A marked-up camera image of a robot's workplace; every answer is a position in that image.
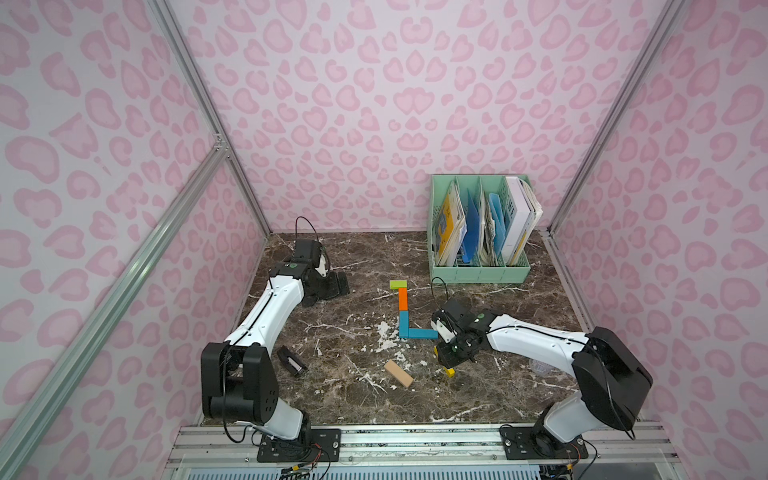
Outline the teal building block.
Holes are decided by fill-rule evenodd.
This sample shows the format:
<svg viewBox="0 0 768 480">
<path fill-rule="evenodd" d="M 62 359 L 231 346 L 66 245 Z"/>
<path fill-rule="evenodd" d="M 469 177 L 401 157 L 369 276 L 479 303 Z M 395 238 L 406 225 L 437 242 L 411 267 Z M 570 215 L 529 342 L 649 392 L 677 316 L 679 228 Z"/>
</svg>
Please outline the teal building block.
<svg viewBox="0 0 768 480">
<path fill-rule="evenodd" d="M 399 312 L 399 336 L 403 339 L 410 337 L 409 312 L 407 310 Z"/>
<path fill-rule="evenodd" d="M 439 334 L 432 329 L 409 328 L 407 337 L 418 340 L 437 340 Z"/>
</svg>

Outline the green building block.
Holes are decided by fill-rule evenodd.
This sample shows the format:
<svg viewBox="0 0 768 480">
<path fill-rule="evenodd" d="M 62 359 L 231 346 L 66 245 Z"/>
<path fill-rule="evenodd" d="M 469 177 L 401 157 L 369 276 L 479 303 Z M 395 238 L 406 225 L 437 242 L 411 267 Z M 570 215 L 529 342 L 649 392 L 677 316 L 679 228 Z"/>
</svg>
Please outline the green building block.
<svg viewBox="0 0 768 480">
<path fill-rule="evenodd" d="M 408 282 L 406 280 L 391 280 L 389 282 L 389 288 L 391 290 L 406 289 L 407 287 Z"/>
</svg>

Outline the orange building block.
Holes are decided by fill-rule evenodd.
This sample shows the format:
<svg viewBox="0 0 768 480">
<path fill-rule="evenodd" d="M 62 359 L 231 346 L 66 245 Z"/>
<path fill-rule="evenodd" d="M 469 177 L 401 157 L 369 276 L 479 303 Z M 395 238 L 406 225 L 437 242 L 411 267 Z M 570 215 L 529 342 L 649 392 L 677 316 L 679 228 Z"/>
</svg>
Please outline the orange building block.
<svg viewBox="0 0 768 480">
<path fill-rule="evenodd" d="M 408 311 L 408 291 L 406 288 L 398 289 L 398 305 L 401 312 Z"/>
</svg>

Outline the natural wood building block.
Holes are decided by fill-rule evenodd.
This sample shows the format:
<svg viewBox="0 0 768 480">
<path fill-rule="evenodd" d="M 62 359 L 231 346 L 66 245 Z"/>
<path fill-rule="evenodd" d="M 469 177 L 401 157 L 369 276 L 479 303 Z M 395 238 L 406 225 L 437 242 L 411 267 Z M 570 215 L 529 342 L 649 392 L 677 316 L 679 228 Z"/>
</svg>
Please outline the natural wood building block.
<svg viewBox="0 0 768 480">
<path fill-rule="evenodd" d="M 384 369 L 405 388 L 409 388 L 414 382 L 413 377 L 394 361 L 387 361 Z"/>
</svg>

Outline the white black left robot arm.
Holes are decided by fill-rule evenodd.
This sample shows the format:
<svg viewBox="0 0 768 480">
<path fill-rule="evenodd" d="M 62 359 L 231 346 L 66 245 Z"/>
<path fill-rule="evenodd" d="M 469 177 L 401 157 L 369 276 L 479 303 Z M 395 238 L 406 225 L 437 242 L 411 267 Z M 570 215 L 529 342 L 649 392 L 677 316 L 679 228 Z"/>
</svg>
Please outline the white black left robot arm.
<svg viewBox="0 0 768 480">
<path fill-rule="evenodd" d="M 299 306 L 332 300 L 350 292 L 347 274 L 298 262 L 270 271 L 265 290 L 245 320 L 221 342 L 201 353 L 202 411 L 223 423 L 247 422 L 262 434 L 310 444 L 304 412 L 280 398 L 271 354 L 288 317 Z"/>
</svg>

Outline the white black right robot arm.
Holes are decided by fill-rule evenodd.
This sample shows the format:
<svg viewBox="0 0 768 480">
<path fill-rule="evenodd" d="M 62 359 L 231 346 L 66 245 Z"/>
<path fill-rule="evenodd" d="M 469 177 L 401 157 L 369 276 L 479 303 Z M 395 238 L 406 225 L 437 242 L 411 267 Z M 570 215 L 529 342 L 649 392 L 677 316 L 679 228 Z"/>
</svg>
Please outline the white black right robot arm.
<svg viewBox="0 0 768 480">
<path fill-rule="evenodd" d="M 474 314 L 456 300 L 436 310 L 431 324 L 439 335 L 435 353 L 446 369 L 493 350 L 544 363 L 576 380 L 578 390 L 547 406 L 532 428 L 533 445 L 543 455 L 554 456 L 600 426 L 634 437 L 653 379 L 612 330 L 557 330 L 492 310 Z"/>
</svg>

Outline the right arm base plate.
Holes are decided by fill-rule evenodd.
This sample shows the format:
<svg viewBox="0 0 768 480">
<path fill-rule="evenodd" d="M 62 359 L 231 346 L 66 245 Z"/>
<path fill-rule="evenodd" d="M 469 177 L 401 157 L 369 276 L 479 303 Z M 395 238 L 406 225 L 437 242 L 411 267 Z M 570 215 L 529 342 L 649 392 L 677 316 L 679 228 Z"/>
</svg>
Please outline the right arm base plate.
<svg viewBox="0 0 768 480">
<path fill-rule="evenodd" d="M 570 443 L 563 443 L 546 430 L 511 424 L 501 425 L 499 434 L 507 460 L 573 462 L 589 458 L 580 436 Z"/>
</svg>

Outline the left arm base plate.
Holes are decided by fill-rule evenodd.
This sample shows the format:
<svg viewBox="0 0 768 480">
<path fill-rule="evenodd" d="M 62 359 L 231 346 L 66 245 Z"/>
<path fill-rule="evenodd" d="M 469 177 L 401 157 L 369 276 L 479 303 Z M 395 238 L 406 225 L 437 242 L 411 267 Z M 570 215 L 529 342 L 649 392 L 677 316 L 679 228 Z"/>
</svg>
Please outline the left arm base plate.
<svg viewBox="0 0 768 480">
<path fill-rule="evenodd" d="M 338 428 L 312 428 L 296 440 L 263 436 L 258 444 L 258 463 L 302 463 L 315 459 L 337 462 L 342 431 Z"/>
</svg>

